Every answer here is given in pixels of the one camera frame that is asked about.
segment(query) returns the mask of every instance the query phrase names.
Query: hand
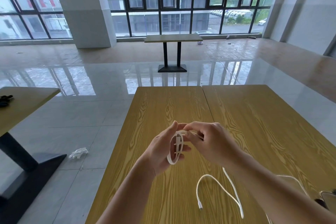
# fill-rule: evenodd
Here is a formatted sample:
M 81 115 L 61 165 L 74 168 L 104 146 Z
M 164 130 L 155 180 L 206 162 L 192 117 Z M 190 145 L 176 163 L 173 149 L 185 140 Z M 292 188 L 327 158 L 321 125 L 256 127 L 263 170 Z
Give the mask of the hand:
M 235 143 L 228 131 L 219 123 L 194 121 L 187 124 L 184 130 L 196 130 L 204 140 L 188 132 L 186 139 L 210 162 L 226 167 L 234 163 L 244 152 Z
M 174 121 L 170 127 L 154 137 L 153 141 L 142 154 L 141 158 L 145 158 L 148 160 L 150 167 L 154 170 L 155 176 L 161 174 L 170 166 L 167 160 L 167 155 L 170 152 L 172 159 L 174 159 L 176 152 L 176 145 L 174 145 L 175 141 L 171 140 L 171 138 L 174 136 L 176 131 L 181 130 L 182 128 L 184 128 L 185 125 L 185 123 L 178 124 L 177 121 Z M 190 146 L 183 145 L 182 151 L 190 150 Z M 180 154 L 178 160 L 183 159 L 184 155 Z

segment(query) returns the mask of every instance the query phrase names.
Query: white plastic packaging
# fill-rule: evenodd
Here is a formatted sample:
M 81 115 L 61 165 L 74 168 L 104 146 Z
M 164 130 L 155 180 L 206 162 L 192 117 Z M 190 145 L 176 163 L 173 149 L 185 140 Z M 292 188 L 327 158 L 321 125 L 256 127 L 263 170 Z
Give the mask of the white plastic packaging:
M 70 154 L 69 158 L 80 158 L 82 156 L 82 154 L 85 153 L 85 154 L 88 154 L 89 151 L 84 147 L 84 148 L 80 148 L 78 150 L 75 150 L 72 154 Z

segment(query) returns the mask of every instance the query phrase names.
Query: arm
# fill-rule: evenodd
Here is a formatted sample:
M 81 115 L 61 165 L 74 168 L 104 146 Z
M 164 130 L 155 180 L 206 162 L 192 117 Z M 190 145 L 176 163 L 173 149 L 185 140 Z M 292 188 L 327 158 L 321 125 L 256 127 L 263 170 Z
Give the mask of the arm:
M 188 133 L 196 149 L 240 180 L 274 223 L 336 223 L 336 216 L 287 185 L 243 152 L 219 123 L 192 122 L 185 130 L 196 130 L 204 141 Z
M 169 128 L 153 139 L 118 188 L 97 224 L 140 222 L 155 176 L 170 166 L 167 155 L 170 152 L 174 156 L 176 151 L 174 141 L 170 140 L 175 132 L 184 126 L 185 124 L 174 121 Z M 183 151 L 190 150 L 189 146 L 183 146 Z M 184 155 L 180 154 L 179 160 L 183 159 Z

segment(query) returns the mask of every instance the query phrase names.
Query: forearm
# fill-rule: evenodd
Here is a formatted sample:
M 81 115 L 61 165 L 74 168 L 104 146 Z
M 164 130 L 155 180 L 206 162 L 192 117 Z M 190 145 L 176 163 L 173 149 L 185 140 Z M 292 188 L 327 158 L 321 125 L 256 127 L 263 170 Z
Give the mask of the forearm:
M 276 224 L 336 223 L 335 215 L 290 187 L 248 154 L 242 154 L 241 158 L 227 169 L 244 183 Z
M 155 173 L 145 158 L 139 158 L 115 193 L 97 224 L 139 223 Z

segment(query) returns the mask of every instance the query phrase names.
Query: car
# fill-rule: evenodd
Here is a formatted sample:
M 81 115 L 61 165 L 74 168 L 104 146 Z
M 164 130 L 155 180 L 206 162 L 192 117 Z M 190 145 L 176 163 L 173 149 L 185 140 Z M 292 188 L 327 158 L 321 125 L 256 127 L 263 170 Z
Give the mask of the car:
M 262 26 L 262 25 L 264 25 L 264 24 L 266 23 L 266 21 L 267 21 L 267 18 L 265 18 L 265 19 L 259 21 L 259 22 L 258 22 L 258 25 L 259 25 L 259 26 Z
M 195 34 L 198 34 L 198 35 L 210 35 L 210 34 L 215 34 L 214 32 L 211 32 L 211 31 L 196 31 Z

